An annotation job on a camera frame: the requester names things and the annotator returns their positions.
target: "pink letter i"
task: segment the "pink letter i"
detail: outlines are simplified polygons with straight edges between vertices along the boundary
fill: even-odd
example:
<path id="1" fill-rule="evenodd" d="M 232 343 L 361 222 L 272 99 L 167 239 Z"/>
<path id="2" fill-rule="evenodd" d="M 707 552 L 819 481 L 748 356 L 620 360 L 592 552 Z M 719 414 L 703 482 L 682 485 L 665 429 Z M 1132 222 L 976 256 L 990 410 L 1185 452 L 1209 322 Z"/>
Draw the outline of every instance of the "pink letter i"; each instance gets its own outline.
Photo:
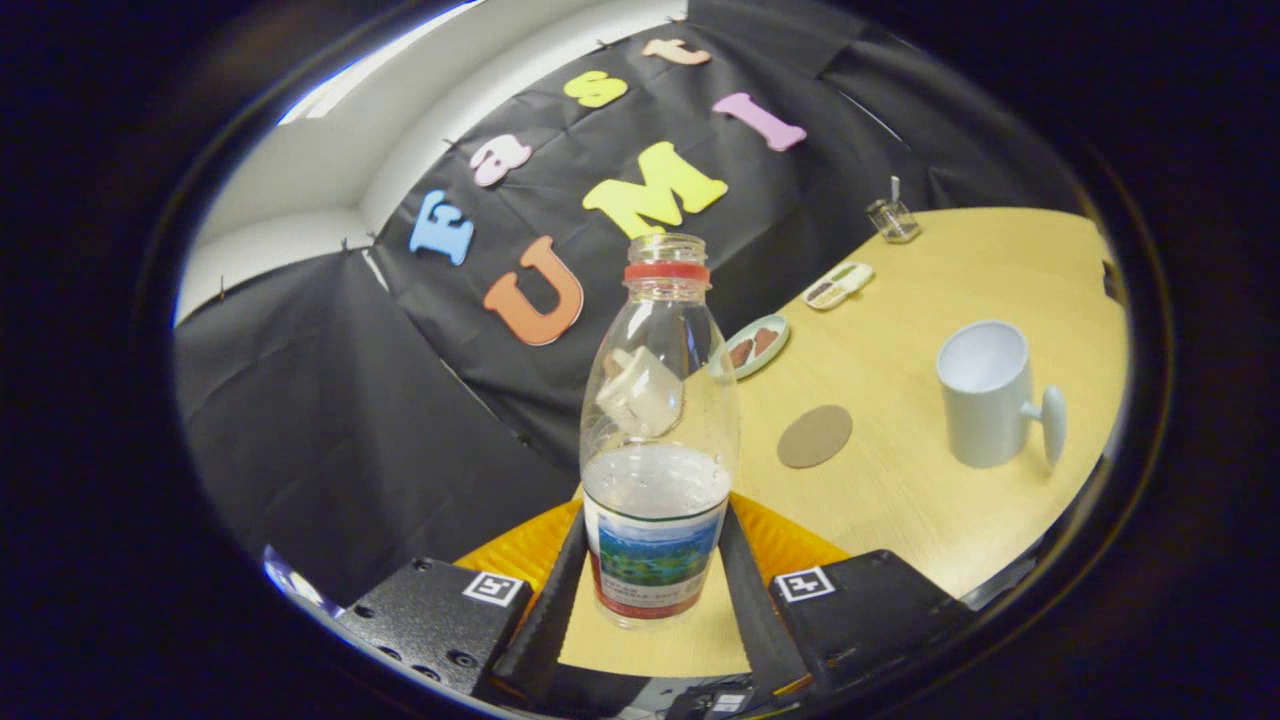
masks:
<path id="1" fill-rule="evenodd" d="M 808 135 L 804 132 L 804 128 L 788 126 L 755 102 L 751 102 L 751 96 L 745 92 L 735 92 L 733 95 L 722 97 L 712 105 L 712 110 L 727 113 L 751 126 L 751 129 L 764 136 L 769 150 L 778 152 L 800 142 Z"/>

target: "bottle label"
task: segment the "bottle label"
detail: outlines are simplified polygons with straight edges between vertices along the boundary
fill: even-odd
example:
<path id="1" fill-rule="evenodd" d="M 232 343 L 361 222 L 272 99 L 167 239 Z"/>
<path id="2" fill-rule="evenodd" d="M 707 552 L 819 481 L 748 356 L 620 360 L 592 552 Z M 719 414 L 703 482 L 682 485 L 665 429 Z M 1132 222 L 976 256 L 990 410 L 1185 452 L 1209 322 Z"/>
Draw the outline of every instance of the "bottle label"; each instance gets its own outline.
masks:
<path id="1" fill-rule="evenodd" d="M 625 618 L 668 618 L 691 607 L 719 541 L 726 497 L 677 520 L 639 520 L 584 497 L 596 596 Z"/>

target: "clear plastic bottle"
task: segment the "clear plastic bottle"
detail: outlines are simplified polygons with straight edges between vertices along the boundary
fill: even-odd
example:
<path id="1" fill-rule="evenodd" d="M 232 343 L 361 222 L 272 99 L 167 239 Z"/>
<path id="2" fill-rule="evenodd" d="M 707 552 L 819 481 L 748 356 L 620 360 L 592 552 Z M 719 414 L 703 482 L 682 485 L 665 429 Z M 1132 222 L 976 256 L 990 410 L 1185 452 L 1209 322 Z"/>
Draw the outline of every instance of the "clear plastic bottle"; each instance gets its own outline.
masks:
<path id="1" fill-rule="evenodd" d="M 600 343 L 579 457 L 596 603 L 623 628 L 698 602 L 737 471 L 739 401 L 705 304 L 701 240 L 631 241 L 630 299 Z"/>

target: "small plate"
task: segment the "small plate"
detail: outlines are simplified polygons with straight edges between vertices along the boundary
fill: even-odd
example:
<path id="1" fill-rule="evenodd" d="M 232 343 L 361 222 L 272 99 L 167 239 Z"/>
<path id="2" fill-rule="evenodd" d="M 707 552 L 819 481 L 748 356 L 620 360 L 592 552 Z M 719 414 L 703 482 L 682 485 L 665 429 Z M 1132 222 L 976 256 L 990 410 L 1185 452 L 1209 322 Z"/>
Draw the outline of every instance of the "small plate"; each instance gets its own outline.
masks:
<path id="1" fill-rule="evenodd" d="M 764 348 L 763 352 L 756 350 L 758 345 L 756 334 L 762 329 L 778 333 L 778 337 L 773 338 L 773 342 L 771 342 Z M 783 318 L 782 315 L 765 315 L 759 320 L 755 320 L 750 325 L 746 325 L 745 328 L 739 331 L 737 334 L 731 337 L 717 352 L 717 357 L 716 361 L 712 363 L 712 368 L 716 368 L 718 370 L 719 368 L 718 355 L 724 352 L 731 354 L 733 352 L 733 348 L 739 347 L 745 342 L 750 342 L 750 352 L 746 354 L 746 360 L 742 363 L 742 365 L 733 369 L 733 377 L 737 379 L 742 379 L 755 373 L 760 368 L 768 365 L 769 361 L 773 360 L 774 356 L 777 356 L 778 351 L 782 350 L 782 346 L 787 343 L 787 338 L 790 337 L 791 337 L 791 323 L 788 323 L 786 318 Z"/>
<path id="2" fill-rule="evenodd" d="M 814 310 L 831 310 L 858 292 L 876 277 L 865 263 L 841 263 L 804 291 L 805 305 Z"/>

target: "white mug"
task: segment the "white mug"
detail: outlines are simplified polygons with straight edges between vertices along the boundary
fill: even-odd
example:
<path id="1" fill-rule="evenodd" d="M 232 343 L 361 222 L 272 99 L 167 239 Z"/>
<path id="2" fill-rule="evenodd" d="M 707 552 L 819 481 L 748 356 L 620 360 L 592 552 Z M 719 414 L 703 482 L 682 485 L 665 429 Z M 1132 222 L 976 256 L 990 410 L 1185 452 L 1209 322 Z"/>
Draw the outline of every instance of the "white mug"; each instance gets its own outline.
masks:
<path id="1" fill-rule="evenodd" d="M 1032 402 L 1030 352 L 1023 333 L 997 320 L 956 331 L 938 351 L 951 454 L 973 468 L 993 468 L 1027 445 L 1032 420 L 1044 428 L 1044 455 L 1057 464 L 1066 443 L 1066 400 L 1044 388 Z"/>

